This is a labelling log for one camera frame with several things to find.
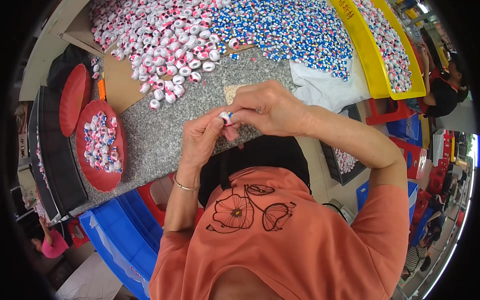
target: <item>red plastic stool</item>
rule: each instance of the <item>red plastic stool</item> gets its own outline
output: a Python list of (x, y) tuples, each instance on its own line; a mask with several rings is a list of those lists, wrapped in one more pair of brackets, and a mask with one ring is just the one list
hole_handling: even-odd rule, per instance
[(430, 182), (428, 183), (427, 190), (432, 194), (441, 194), (445, 175), (446, 173), (442, 170), (432, 170), (429, 174)]
[(449, 163), (450, 163), (450, 161), (448, 160), (448, 158), (439, 159), (439, 160), (438, 160), (438, 166), (436, 166), (436, 168), (439, 168), (439, 169), (441, 169), (442, 171), (447, 172), (447, 171), (448, 171), (448, 164), (449, 164)]
[[(170, 178), (170, 180), (172, 181), (172, 183), (175, 183), (173, 181), (173, 175), (175, 173), (170, 173), (168, 175), (168, 177)], [(165, 212), (161, 209), (159, 209), (157, 207), (157, 205), (155, 204), (155, 201), (153, 200), (152, 198), (152, 195), (150, 194), (150, 186), (155, 182), (152, 181), (152, 182), (149, 182), (145, 185), (142, 185), (141, 187), (138, 187), (137, 188), (137, 192), (140, 194), (140, 197), (142, 198), (142, 200), (144, 201), (145, 205), (147, 206), (148, 210), (152, 213), (153, 217), (155, 218), (155, 220), (158, 222), (158, 224), (160, 224), (161, 227), (164, 226), (165, 224)], [(205, 212), (205, 209), (203, 208), (198, 208), (197, 209), (197, 215), (195, 217), (195, 226), (198, 224), (198, 221), (200, 221), (200, 218), (202, 217), (202, 215), (204, 214)]]
[[(391, 101), (391, 107), (394, 107), (393, 100), (388, 99), (387, 101)], [(385, 114), (379, 114), (377, 110), (377, 106), (375, 104), (375, 99), (370, 98), (368, 99), (368, 104), (370, 105), (370, 110), (372, 111), (372, 116), (367, 117), (365, 122), (367, 125), (376, 125), (376, 124), (383, 124), (386, 122), (397, 121), (401, 119), (406, 119), (408, 117), (413, 116), (415, 111), (409, 109), (403, 100), (395, 101), (397, 103), (397, 109), (394, 112), (389, 112)]]
[(463, 223), (463, 219), (464, 219), (464, 218), (465, 218), (465, 212), (460, 210), (460, 211), (458, 212), (458, 218), (456, 219), (455, 225), (457, 225), (457, 227), (462, 226), (462, 223)]
[(413, 210), (412, 225), (415, 226), (420, 221), (421, 217), (425, 213), (425, 210), (428, 208), (428, 201), (432, 198), (432, 195), (426, 191), (419, 189), (417, 194), (417, 201), (415, 202), (415, 209)]
[[(75, 233), (75, 227), (80, 230), (82, 236), (77, 236), (78, 233)], [(90, 240), (78, 219), (70, 221), (70, 223), (68, 223), (67, 225), (67, 230), (70, 233), (70, 237), (72, 238), (74, 248), (79, 248)]]
[(140, 197), (144, 201), (145, 205), (147, 206), (148, 210), (152, 213), (153, 218), (157, 221), (157, 223), (163, 227), (165, 224), (165, 212), (163, 210), (158, 209), (153, 201), (152, 195), (150, 194), (150, 186), (155, 182), (149, 182), (141, 187), (137, 188), (137, 192), (139, 193)]
[(452, 142), (453, 137), (455, 136), (455, 132), (452, 130), (445, 130), (444, 138)]
[(390, 137), (390, 140), (392, 140), (398, 148), (404, 150), (403, 157), (407, 163), (407, 178), (422, 178), (427, 161), (427, 149), (409, 144), (393, 136)]

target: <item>tile floor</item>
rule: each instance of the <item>tile floor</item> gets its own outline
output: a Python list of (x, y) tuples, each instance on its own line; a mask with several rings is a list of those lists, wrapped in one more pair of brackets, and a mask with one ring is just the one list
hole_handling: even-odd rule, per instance
[(356, 189), (365, 183), (370, 176), (370, 169), (365, 169), (345, 186), (330, 177), (320, 142), (310, 137), (296, 137), (303, 155), (308, 162), (312, 196), (318, 203), (330, 202), (335, 198), (351, 212), (357, 213)]

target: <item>blue plastic crate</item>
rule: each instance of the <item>blue plastic crate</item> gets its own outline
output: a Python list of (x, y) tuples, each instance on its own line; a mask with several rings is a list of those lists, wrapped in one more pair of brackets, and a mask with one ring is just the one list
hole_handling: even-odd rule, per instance
[(150, 281), (158, 252), (154, 251), (128, 218), (117, 198), (90, 210), (105, 235), (143, 278)]
[(158, 253), (163, 229), (154, 219), (137, 190), (120, 195), (117, 199), (138, 232), (152, 250)]
[(423, 148), (423, 133), (421, 131), (421, 121), (418, 123), (418, 139), (407, 138), (407, 143)]
[(357, 194), (357, 207), (359, 211), (365, 204), (365, 201), (367, 201), (367, 196), (368, 196), (368, 180), (366, 183), (362, 184), (357, 188), (356, 191)]
[[(407, 131), (407, 119), (411, 121), (410, 130)], [(387, 122), (388, 133), (402, 139), (412, 138), (419, 139), (419, 117), (415, 113), (409, 118), (400, 119), (397, 121)]]
[[(140, 300), (149, 300), (150, 298), (145, 294), (142, 283), (130, 278), (125, 273), (125, 271), (114, 261), (112, 254), (110, 254), (110, 252), (105, 248), (96, 228), (92, 228), (90, 226), (91, 218), (94, 218), (96, 221), (96, 218), (91, 211), (87, 211), (79, 216), (80, 223), (98, 254), (102, 257), (103, 261), (107, 264), (107, 266), (115, 274), (115, 276), (122, 282), (124, 286), (126, 286), (129, 291), (131, 291), (135, 295), (135, 297)], [(110, 250), (119, 252), (118, 249), (115, 248), (115, 246), (113, 246), (113, 248), (114, 249)]]
[(410, 225), (412, 225), (413, 211), (415, 211), (415, 203), (408, 209), (408, 219), (410, 220)]
[[(409, 206), (408, 209), (408, 216), (410, 218), (410, 224), (412, 223), (413, 218), (413, 211), (415, 210), (415, 202), (417, 201), (417, 193), (418, 193), (418, 184), (413, 182), (408, 182), (408, 203), (413, 203)], [(367, 201), (368, 197), (368, 180), (366, 183), (359, 186), (356, 190), (357, 194), (357, 207), (360, 211), (362, 207), (365, 205), (365, 201)]]
[(425, 234), (425, 225), (427, 224), (428, 219), (433, 215), (433, 209), (427, 208), (423, 216), (421, 217), (419, 223), (417, 224), (417, 229), (413, 235), (410, 246), (417, 246), (421, 237)]

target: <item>red plate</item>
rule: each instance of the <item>red plate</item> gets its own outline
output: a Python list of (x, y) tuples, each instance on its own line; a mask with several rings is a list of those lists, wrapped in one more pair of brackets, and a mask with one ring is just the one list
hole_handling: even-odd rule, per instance
[(68, 76), (60, 99), (60, 129), (71, 136), (77, 126), (78, 116), (90, 101), (90, 74), (84, 64), (77, 65)]
[[(96, 168), (90, 167), (90, 163), (85, 161), (85, 133), (84, 133), (84, 125), (87, 122), (92, 121), (92, 117), (96, 115), (99, 111), (103, 111), (107, 116), (107, 127), (113, 128), (112, 124), (110, 123), (111, 117), (117, 118), (118, 126), (115, 127), (116, 136), (115, 141), (109, 147), (117, 147), (117, 152), (119, 153), (119, 160), (122, 163), (122, 173), (112, 172), (107, 173), (105, 170), (97, 170)], [(125, 174), (125, 170), (127, 167), (127, 158), (128, 158), (128, 151), (127, 151), (127, 137), (125, 134), (125, 130), (123, 128), (123, 124), (118, 117), (118, 115), (113, 111), (112, 107), (103, 100), (94, 100), (90, 102), (85, 109), (83, 109), (80, 118), (78, 119), (77, 131), (76, 131), (76, 144), (77, 144), (77, 155), (78, 160), (80, 163), (80, 168), (84, 173), (88, 182), (97, 190), (101, 192), (111, 192), (114, 190), (118, 183), (121, 180), (123, 174)]]

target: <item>black bag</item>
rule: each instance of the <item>black bag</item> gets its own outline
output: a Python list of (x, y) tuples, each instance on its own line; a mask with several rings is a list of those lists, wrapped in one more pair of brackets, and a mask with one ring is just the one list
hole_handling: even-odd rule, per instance
[(48, 87), (58, 90), (60, 93), (67, 82), (68, 76), (78, 64), (84, 64), (93, 75), (93, 68), (88, 52), (78, 48), (75, 45), (68, 45), (65, 51), (55, 58), (50, 66), (47, 77)]

